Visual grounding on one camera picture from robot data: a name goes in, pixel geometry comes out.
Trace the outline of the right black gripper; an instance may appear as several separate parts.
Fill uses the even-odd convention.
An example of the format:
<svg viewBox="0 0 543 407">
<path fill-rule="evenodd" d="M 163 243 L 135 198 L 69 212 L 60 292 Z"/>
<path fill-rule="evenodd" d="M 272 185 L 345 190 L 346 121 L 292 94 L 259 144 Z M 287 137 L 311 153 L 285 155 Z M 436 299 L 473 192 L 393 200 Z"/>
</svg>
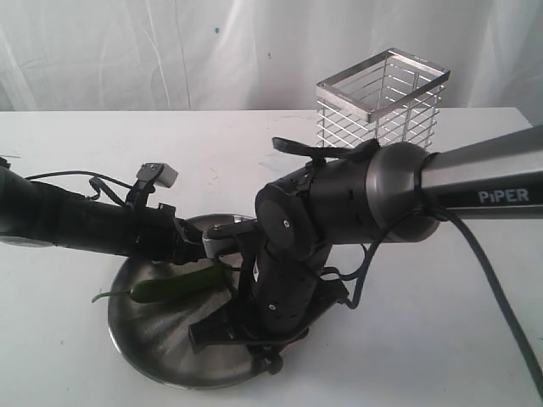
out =
<svg viewBox="0 0 543 407">
<path fill-rule="evenodd" d="M 338 279 L 323 280 L 297 266 L 260 267 L 259 280 L 248 292 L 193 323 L 188 336 L 194 353 L 209 346 L 241 345 L 251 358 L 253 373 L 277 374 L 283 368 L 281 352 L 306 338 L 310 326 L 348 296 Z"/>
</svg>

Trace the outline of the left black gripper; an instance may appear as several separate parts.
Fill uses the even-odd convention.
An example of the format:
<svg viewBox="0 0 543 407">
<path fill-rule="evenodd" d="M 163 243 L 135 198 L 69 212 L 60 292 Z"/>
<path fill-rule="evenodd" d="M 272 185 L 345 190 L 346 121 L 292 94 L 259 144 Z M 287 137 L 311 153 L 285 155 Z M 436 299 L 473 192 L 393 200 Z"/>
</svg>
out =
<svg viewBox="0 0 543 407">
<path fill-rule="evenodd" d="M 136 213 L 127 256 L 175 265 L 197 262 L 206 258 L 202 236 L 198 227 L 176 217 L 174 206 L 160 203 Z"/>
</svg>

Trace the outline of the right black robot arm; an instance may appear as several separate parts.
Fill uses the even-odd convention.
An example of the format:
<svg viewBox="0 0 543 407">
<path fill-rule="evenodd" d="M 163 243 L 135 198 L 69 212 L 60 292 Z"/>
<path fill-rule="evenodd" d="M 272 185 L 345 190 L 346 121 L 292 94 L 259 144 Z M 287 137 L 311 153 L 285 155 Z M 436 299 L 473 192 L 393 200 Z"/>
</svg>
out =
<svg viewBox="0 0 543 407">
<path fill-rule="evenodd" d="M 442 153 L 373 139 L 355 148 L 272 143 L 307 163 L 259 190 L 253 219 L 204 232 L 209 257 L 236 252 L 243 263 L 231 299 L 188 329 L 195 352 L 242 345 L 270 373 L 331 307 L 359 305 L 382 243 L 421 242 L 449 221 L 494 282 L 466 220 L 542 215 L 540 126 Z"/>
</svg>

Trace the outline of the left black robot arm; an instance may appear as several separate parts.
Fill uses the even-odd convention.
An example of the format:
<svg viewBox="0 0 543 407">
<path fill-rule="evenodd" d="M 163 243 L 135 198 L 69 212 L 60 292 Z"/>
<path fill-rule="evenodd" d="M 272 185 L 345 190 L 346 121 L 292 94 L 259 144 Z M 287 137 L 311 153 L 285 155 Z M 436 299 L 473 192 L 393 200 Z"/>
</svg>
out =
<svg viewBox="0 0 543 407">
<path fill-rule="evenodd" d="M 202 232 L 176 217 L 173 206 L 147 205 L 158 186 L 171 187 L 177 173 L 164 163 L 145 163 L 125 198 L 93 173 L 91 197 L 24 178 L 1 161 L 1 240 L 25 247 L 62 247 L 184 265 L 204 259 Z"/>
</svg>

